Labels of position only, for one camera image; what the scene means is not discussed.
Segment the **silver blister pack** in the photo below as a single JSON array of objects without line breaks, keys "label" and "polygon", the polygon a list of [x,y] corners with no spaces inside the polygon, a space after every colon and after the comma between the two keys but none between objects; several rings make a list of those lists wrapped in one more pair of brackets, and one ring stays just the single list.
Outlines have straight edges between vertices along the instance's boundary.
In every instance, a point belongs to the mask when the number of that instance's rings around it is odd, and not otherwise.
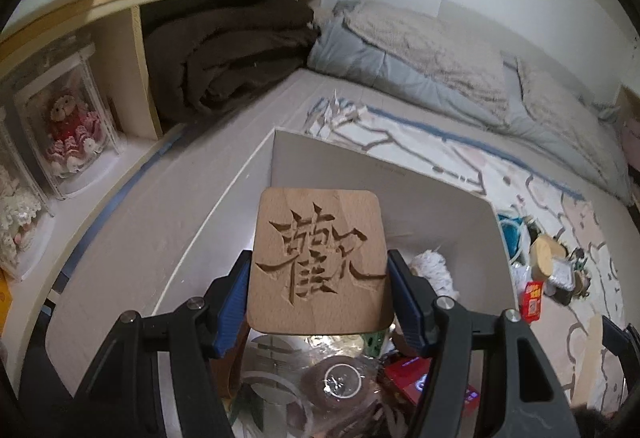
[{"label": "silver blister pack", "polygon": [[553,257],[551,259],[551,274],[547,282],[559,290],[574,291],[576,280],[573,265],[566,259]]}]

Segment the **doll in display case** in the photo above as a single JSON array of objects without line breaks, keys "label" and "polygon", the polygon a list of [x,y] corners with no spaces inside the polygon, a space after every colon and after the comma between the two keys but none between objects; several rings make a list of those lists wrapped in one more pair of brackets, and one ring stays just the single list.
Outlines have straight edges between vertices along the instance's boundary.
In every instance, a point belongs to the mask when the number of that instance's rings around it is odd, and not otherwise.
[{"label": "doll in display case", "polygon": [[28,142],[57,198],[72,198],[113,170],[126,146],[94,80],[92,42],[14,94]]}]

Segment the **brown tape roll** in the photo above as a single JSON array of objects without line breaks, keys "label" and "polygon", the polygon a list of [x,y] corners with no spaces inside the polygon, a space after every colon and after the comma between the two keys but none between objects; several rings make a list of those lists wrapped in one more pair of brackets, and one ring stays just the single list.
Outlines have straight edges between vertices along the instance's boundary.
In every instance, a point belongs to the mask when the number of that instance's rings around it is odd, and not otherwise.
[{"label": "brown tape roll", "polygon": [[229,416],[238,437],[365,437],[384,423],[378,362],[356,336],[260,334]]}]

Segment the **grey duvet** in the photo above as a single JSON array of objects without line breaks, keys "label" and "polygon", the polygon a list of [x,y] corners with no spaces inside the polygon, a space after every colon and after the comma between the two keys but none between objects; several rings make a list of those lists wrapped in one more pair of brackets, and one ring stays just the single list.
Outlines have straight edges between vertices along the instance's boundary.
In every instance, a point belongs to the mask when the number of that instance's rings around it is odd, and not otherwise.
[{"label": "grey duvet", "polygon": [[616,107],[456,24],[409,9],[343,0],[308,58],[322,74],[511,137],[632,202]]}]

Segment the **white crumpled cloth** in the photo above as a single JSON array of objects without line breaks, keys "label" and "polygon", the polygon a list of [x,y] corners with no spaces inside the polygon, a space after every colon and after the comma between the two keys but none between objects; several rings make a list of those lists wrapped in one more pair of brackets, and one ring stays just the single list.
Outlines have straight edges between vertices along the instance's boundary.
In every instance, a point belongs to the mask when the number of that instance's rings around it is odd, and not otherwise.
[{"label": "white crumpled cloth", "polygon": [[437,296],[459,299],[460,294],[454,287],[446,259],[437,250],[426,250],[417,254],[411,259],[408,267],[414,276],[426,279]]}]

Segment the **wooden shelf unit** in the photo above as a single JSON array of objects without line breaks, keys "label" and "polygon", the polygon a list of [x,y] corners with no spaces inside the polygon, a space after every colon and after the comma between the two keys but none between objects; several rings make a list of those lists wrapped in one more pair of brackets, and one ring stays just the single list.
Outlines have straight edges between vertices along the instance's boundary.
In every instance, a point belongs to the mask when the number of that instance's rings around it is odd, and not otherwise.
[{"label": "wooden shelf unit", "polygon": [[[318,0],[300,0],[311,4]],[[160,127],[149,92],[149,73],[143,46],[141,8],[166,0],[75,0],[53,9],[1,37],[1,73],[8,75],[20,63],[68,33],[88,28],[96,43],[92,69],[101,90],[113,103],[127,137],[124,152],[113,166],[88,187],[55,202],[49,242],[35,269],[11,285],[12,305],[2,342],[6,372],[18,384],[40,308],[67,258],[101,210],[134,174],[178,134]]]}]

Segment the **right beige pillow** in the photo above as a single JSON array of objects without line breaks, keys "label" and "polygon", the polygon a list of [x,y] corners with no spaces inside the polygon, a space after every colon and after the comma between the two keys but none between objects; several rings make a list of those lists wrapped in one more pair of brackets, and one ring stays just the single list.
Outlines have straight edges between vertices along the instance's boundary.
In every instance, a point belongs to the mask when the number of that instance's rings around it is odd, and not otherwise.
[{"label": "right beige pillow", "polygon": [[629,195],[627,164],[611,124],[549,73],[518,60],[522,105],[534,139],[576,175],[621,200]]}]

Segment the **red sachet packet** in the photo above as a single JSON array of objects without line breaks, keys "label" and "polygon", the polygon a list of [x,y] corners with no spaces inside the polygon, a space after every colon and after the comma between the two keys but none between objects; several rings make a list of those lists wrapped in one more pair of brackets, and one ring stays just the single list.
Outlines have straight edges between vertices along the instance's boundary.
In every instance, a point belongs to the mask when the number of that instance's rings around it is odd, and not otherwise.
[{"label": "red sachet packet", "polygon": [[544,284],[539,281],[528,281],[520,294],[520,313],[527,323],[538,321],[541,316]]}]

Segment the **brown folded blanket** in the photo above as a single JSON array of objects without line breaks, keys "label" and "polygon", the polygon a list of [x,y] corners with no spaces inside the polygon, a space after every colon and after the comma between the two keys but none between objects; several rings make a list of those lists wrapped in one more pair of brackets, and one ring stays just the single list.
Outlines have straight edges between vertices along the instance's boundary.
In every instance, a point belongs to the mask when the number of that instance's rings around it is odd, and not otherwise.
[{"label": "brown folded blanket", "polygon": [[187,123],[262,94],[306,64],[318,38],[299,0],[258,0],[167,21],[144,39],[158,116]]}]

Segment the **square carved wooden coaster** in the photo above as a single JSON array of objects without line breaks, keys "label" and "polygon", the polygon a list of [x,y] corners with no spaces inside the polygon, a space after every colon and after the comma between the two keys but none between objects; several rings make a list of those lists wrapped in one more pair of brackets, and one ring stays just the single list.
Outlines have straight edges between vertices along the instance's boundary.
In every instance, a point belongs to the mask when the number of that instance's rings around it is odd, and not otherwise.
[{"label": "square carved wooden coaster", "polygon": [[394,315],[378,197],[365,190],[262,192],[246,317],[265,334],[388,328]]}]

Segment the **white shoe box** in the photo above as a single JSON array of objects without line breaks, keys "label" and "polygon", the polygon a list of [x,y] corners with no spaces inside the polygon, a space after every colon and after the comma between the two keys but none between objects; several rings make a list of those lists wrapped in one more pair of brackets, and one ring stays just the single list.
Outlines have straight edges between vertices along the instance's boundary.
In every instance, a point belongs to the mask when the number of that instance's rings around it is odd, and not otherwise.
[{"label": "white shoe box", "polygon": [[253,252],[248,322],[266,334],[340,335],[398,322],[435,338],[434,288],[398,262],[445,257],[460,307],[516,304],[497,215],[445,181],[316,138],[276,130],[245,163],[186,248],[160,300],[173,310]]}]

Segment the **beige pillow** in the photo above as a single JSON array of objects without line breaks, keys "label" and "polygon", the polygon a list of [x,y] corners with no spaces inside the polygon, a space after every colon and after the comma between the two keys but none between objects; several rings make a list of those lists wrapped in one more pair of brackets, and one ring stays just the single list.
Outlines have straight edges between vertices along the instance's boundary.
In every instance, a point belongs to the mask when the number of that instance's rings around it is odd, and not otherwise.
[{"label": "beige pillow", "polygon": [[518,60],[522,105],[534,139],[576,175],[621,200],[629,195],[627,164],[611,124],[549,73]]},{"label": "beige pillow", "polygon": [[506,118],[503,57],[489,42],[427,14],[372,0],[346,11],[344,24],[368,44],[460,92],[499,120]]}]

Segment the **small wooden block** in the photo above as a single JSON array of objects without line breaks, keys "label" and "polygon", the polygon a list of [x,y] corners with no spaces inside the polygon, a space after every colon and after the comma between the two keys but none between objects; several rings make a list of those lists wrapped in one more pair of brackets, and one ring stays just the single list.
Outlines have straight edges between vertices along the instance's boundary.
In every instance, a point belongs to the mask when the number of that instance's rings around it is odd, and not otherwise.
[{"label": "small wooden block", "polygon": [[602,340],[603,317],[602,314],[595,314],[589,320],[582,365],[575,383],[574,394],[570,399],[570,406],[573,409],[582,409],[588,406],[601,361]]}]

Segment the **cartoon bear blanket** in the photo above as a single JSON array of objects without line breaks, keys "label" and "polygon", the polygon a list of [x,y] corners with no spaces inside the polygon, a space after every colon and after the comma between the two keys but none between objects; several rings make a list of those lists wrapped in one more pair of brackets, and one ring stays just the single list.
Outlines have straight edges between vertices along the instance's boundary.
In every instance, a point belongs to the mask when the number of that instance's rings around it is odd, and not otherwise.
[{"label": "cartoon bear blanket", "polygon": [[[544,282],[541,316],[533,331],[571,399],[589,320],[602,314],[622,326],[626,319],[620,281],[592,205],[492,146],[364,104],[323,99],[309,113],[304,131],[478,195],[497,215],[521,217],[530,244],[546,234],[566,248],[563,259],[574,267],[576,288],[566,292]],[[510,264],[510,273],[521,293],[533,281],[530,258],[527,265]],[[628,392],[620,362],[602,346],[588,408],[611,415]]]}]

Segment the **pink clothes pile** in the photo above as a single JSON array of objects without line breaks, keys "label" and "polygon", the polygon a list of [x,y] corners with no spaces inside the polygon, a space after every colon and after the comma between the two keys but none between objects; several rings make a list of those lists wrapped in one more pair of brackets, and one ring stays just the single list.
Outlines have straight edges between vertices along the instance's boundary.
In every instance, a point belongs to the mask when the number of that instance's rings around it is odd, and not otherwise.
[{"label": "pink clothes pile", "polygon": [[635,169],[640,168],[640,123],[634,118],[624,121],[622,127],[622,146],[627,162]]}]

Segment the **round wooden coaster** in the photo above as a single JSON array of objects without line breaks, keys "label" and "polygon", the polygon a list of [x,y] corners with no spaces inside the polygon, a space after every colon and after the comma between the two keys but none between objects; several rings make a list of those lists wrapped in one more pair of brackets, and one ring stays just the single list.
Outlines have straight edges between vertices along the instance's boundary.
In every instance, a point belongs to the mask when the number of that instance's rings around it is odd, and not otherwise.
[{"label": "round wooden coaster", "polygon": [[544,282],[553,273],[553,259],[565,258],[566,248],[551,236],[541,234],[530,244],[529,258],[532,277],[535,281]]}]

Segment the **left beige pillow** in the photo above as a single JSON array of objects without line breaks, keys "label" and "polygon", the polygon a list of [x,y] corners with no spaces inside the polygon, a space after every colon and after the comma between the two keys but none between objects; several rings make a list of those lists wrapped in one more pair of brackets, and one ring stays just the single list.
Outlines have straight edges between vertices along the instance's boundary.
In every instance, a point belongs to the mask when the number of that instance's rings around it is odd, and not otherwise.
[{"label": "left beige pillow", "polygon": [[503,57],[489,42],[427,14],[372,0],[346,11],[344,24],[368,44],[460,92],[499,120],[506,118]]}]

